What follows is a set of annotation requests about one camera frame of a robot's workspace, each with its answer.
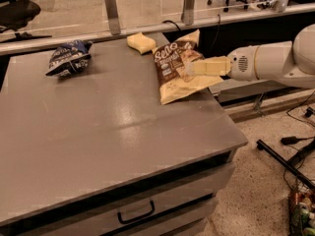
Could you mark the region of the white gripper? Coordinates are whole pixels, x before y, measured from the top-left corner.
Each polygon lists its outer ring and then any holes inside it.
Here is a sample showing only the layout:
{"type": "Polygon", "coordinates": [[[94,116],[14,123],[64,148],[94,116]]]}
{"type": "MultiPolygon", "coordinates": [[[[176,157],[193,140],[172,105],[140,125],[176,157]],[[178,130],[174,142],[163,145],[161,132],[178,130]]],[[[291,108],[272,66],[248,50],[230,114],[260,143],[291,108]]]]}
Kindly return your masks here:
{"type": "Polygon", "coordinates": [[[231,51],[227,57],[212,57],[204,61],[191,63],[191,70],[195,75],[210,76],[229,75],[237,81],[257,81],[255,75],[255,56],[258,46],[239,47],[231,51]]]}

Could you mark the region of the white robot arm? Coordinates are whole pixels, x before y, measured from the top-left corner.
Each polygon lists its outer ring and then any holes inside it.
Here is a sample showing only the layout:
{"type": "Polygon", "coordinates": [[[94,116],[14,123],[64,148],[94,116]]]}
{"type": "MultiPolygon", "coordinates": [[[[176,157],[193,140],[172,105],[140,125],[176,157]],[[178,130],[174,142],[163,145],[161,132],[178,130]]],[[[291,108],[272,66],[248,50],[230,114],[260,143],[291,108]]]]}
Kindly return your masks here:
{"type": "Polygon", "coordinates": [[[227,56],[191,62],[194,76],[229,76],[237,81],[274,81],[288,87],[315,88],[315,25],[294,41],[239,47],[227,56]]]}

